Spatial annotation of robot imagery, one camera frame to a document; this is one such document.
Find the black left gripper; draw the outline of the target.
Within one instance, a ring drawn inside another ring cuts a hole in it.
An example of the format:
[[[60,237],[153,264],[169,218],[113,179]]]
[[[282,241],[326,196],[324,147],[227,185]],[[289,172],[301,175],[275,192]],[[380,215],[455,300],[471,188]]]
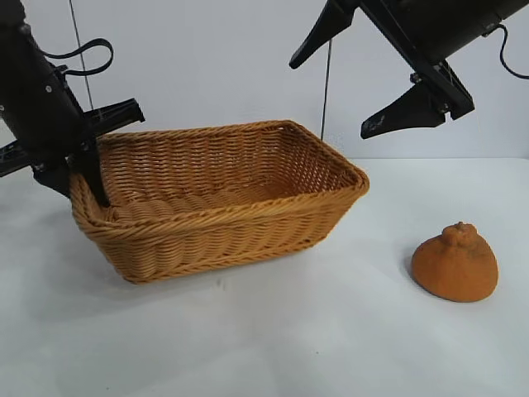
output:
[[[99,74],[109,62],[90,70],[53,65],[56,55],[36,44],[28,24],[1,29],[1,118],[16,140],[1,149],[1,174],[32,165],[35,181],[70,199],[70,169],[83,176],[100,206],[110,206],[102,182],[97,138],[143,122],[134,99],[84,111],[67,76]]]

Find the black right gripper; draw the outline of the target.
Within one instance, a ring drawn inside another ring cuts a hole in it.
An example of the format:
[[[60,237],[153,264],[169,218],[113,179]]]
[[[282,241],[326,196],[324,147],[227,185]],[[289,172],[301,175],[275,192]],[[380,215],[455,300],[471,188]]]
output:
[[[474,101],[447,63],[471,41],[515,13],[514,1],[362,1],[360,9],[417,75],[413,86],[361,125],[361,137],[438,127]],[[297,69],[330,39],[350,27],[355,0],[327,0],[288,66]]]

